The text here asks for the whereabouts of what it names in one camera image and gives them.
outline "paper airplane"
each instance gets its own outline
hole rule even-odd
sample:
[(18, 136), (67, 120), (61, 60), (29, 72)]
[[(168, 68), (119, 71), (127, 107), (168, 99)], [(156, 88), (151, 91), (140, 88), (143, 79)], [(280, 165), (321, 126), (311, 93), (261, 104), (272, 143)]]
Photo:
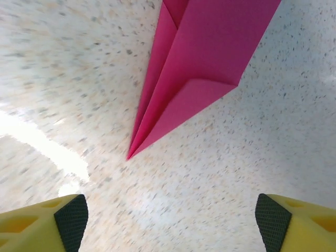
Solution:
[(163, 0), (128, 158), (239, 84), (281, 0)]

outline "floor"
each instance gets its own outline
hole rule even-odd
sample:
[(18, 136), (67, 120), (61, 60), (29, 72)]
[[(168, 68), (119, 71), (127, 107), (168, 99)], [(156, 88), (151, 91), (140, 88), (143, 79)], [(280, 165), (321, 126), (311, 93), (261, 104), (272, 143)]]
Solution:
[(335, 6), (283, 0), (239, 88), (126, 161), (160, 0), (2, 0), (0, 212), (84, 193), (80, 251), (265, 251), (259, 193), (336, 207)]

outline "yellow object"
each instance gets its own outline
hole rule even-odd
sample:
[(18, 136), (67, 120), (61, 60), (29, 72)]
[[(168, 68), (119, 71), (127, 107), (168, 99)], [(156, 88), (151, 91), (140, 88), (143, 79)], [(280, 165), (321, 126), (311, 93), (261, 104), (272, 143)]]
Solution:
[(84, 195), (0, 214), (0, 252), (78, 251), (88, 219)]
[(336, 252), (334, 209), (261, 194), (256, 218), (267, 252)]

